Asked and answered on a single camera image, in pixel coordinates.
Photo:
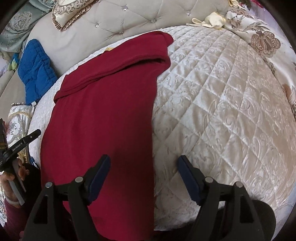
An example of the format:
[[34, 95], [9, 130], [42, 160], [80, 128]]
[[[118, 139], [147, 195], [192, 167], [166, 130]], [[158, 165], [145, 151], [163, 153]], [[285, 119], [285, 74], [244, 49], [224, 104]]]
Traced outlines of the person's left hand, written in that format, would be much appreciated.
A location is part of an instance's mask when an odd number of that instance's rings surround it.
[[18, 190], [11, 187], [14, 181], [24, 181], [26, 176], [29, 175], [29, 170], [25, 168], [20, 159], [15, 159], [13, 161], [13, 168], [17, 167], [18, 171], [13, 174], [10, 171], [4, 171], [1, 174], [1, 186], [4, 189], [4, 196], [9, 204], [15, 207], [20, 207], [24, 204], [23, 197], [20, 196]]

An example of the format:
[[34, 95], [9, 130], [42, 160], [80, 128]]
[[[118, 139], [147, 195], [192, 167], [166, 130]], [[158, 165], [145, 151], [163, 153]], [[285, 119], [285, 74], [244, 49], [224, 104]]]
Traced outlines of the maroon sleeved left forearm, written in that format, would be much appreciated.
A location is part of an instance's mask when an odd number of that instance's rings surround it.
[[11, 240], [20, 240], [20, 233], [25, 230], [28, 217], [22, 207], [15, 207], [12, 204], [4, 201], [6, 207], [6, 224], [4, 230]]

